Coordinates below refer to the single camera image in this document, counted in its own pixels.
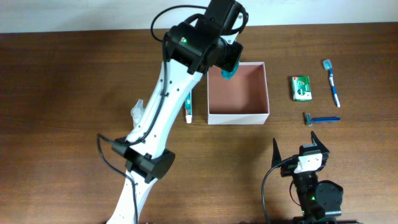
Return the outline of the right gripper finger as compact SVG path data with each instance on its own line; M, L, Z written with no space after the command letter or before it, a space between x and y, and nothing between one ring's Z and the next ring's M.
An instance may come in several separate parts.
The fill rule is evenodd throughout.
M322 154L328 154L330 151L325 147L325 145L318 139L317 135L314 133L314 131L311 131L311 139L312 143L315 143L317 145L317 148L320 150Z
M279 147L277 145L277 141L275 138L273 138L272 143L273 143L273 152L272 152L271 167L278 168L278 167L280 167L280 164L282 163L282 158L281 158Z

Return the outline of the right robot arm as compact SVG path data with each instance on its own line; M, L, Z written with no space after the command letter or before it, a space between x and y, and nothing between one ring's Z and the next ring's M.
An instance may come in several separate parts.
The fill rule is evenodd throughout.
M330 151L311 132L311 144L299 147L299 153L282 159L276 140L273 140L272 167L280 169L282 177L291 177L295 186L301 217L293 218L294 223L336 223L341 215L343 188L330 181L319 181L320 172L329 158Z

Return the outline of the clear spray bottle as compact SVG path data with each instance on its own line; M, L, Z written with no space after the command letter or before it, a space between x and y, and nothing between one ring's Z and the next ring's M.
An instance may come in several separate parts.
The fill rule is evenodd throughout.
M136 128L138 127L138 124L144 115L144 100L138 99L137 103L134 105L134 107L131 109L131 117L133 120L133 127Z

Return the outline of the green soap box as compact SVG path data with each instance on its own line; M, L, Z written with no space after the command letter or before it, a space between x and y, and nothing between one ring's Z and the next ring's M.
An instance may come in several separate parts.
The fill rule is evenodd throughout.
M292 77L292 97L294 101L312 100L309 77Z

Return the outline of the teal mouthwash bottle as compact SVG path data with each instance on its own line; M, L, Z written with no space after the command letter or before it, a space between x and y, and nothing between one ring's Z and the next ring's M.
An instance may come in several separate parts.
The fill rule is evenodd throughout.
M238 68L239 68L239 62L237 62L237 64L234 66L233 70L230 71L230 72L228 72L226 70L222 70L221 71L221 76L224 79L226 79L226 80L230 80L235 75L235 73L237 72Z

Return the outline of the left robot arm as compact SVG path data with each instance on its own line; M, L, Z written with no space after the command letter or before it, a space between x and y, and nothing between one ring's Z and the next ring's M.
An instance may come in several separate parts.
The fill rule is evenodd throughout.
M110 141L126 160L121 172L126 180L108 223L138 223L151 188L174 162L175 154L165 145L187 95L212 66L227 72L238 66L243 46L235 38L248 17L237 1L211 1L203 14L164 34L162 68L142 117L126 137Z

